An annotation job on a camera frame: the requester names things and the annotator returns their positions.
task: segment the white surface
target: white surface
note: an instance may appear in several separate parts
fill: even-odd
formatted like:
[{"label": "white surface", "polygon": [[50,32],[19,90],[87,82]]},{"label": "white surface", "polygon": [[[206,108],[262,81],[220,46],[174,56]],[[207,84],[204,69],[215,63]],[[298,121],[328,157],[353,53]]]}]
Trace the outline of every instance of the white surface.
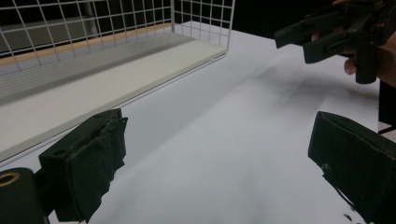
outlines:
[{"label": "white surface", "polygon": [[319,110],[376,130],[378,83],[343,62],[233,32],[226,58],[122,108],[126,165],[90,223],[363,223],[307,157]]},{"label": "white surface", "polygon": [[[149,50],[149,56],[0,105],[0,161],[78,125],[93,114],[124,103],[207,63],[226,51],[223,47],[189,37],[184,37],[189,42],[175,46],[175,39],[180,42],[180,38],[174,35],[156,36],[153,42],[149,42],[152,38],[139,42],[138,52]],[[165,46],[163,37],[169,38],[165,40],[172,48]],[[159,46],[160,51],[153,49],[149,43]]]}]

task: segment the white wire grid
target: white wire grid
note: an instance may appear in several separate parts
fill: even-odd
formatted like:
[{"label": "white wire grid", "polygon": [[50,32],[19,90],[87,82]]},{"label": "white wire grid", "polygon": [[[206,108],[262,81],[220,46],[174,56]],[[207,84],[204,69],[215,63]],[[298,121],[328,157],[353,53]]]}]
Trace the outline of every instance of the white wire grid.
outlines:
[{"label": "white wire grid", "polygon": [[1,0],[0,76],[155,35],[228,47],[234,0]]}]

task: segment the metal wire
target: metal wire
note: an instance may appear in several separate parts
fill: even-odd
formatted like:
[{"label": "metal wire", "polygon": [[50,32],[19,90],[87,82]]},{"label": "metal wire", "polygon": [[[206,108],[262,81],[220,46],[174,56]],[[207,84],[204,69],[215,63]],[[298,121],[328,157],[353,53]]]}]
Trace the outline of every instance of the metal wire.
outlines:
[{"label": "metal wire", "polygon": [[18,2],[0,1],[0,77],[168,32],[228,48],[234,8],[234,0]]}]

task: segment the white table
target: white table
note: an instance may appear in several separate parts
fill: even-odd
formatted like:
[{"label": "white table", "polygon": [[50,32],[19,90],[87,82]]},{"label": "white table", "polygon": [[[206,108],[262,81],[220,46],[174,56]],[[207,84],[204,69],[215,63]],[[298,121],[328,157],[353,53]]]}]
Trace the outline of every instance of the white table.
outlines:
[{"label": "white table", "polygon": [[319,110],[377,129],[378,83],[343,62],[233,32],[227,57],[122,107],[126,165],[90,223],[363,223],[307,157]]}]

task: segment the human hand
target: human hand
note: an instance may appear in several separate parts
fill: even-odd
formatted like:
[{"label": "human hand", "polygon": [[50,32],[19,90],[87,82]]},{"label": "human hand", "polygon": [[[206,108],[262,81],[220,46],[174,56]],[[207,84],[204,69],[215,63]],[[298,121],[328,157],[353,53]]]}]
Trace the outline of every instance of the human hand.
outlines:
[{"label": "human hand", "polygon": [[[350,0],[335,0],[334,5],[343,4]],[[318,40],[319,34],[313,34],[312,40]],[[345,50],[344,54],[355,54],[352,50]],[[387,43],[378,47],[378,67],[376,76],[383,82],[396,88],[396,32],[388,39]],[[344,69],[348,75],[357,72],[355,57],[349,58],[344,63]]]}]

